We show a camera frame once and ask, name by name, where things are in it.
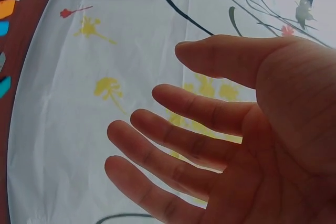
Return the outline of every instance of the finger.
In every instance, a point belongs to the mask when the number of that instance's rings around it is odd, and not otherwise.
[[[199,122],[213,131],[237,136],[242,135],[245,115],[255,105],[202,97],[168,84],[156,86],[152,94],[159,104],[176,114]]]
[[[175,53],[192,71],[255,88],[262,62],[274,52],[301,40],[297,37],[259,39],[217,35],[178,44]]]
[[[106,160],[105,171],[115,186],[133,202],[163,223],[197,224],[204,212],[178,196],[154,185],[141,171],[122,157]]]
[[[198,169],[161,151],[133,127],[122,121],[110,124],[108,137],[130,160],[175,190],[208,200],[208,194],[217,178],[217,173]]]
[[[247,223],[245,220],[256,204],[259,196],[256,192],[262,180],[256,158],[247,149],[240,149],[214,185],[202,221],[213,223],[220,219],[221,223]]]
[[[180,153],[197,165],[217,170],[225,169],[240,146],[174,126],[148,110],[135,111],[131,123],[154,142]]]

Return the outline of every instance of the red flower print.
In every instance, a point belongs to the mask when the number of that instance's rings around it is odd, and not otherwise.
[[[86,8],[82,8],[82,9],[79,9],[79,10],[68,10],[68,9],[64,9],[61,13],[60,13],[60,16],[62,18],[67,18],[69,17],[71,14],[75,13],[75,12],[79,12],[80,10],[86,10],[86,9],[90,9],[90,8],[93,8],[93,6],[89,6],[89,7],[86,7]]]
[[[62,18],[67,18],[67,17],[69,17],[71,14],[72,14],[72,11],[70,11],[70,10],[68,10],[68,9],[64,9],[64,10],[60,13],[60,15],[61,15]]]
[[[290,25],[282,26],[282,36],[292,36],[294,33],[294,29]]]

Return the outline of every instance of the orange object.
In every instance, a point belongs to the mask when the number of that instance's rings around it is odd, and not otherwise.
[[[14,11],[15,0],[3,0],[0,2],[0,19],[10,16]]]

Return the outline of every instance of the fingernail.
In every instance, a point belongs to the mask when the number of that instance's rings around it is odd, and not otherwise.
[[[188,44],[191,43],[191,41],[182,41],[180,43],[177,43],[177,46],[183,45],[183,44]]]

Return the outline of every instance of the gray object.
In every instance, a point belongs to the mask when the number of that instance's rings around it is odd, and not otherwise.
[[[6,56],[5,56],[5,53],[2,52],[1,55],[0,55],[0,72],[1,72],[5,62],[6,62]]]

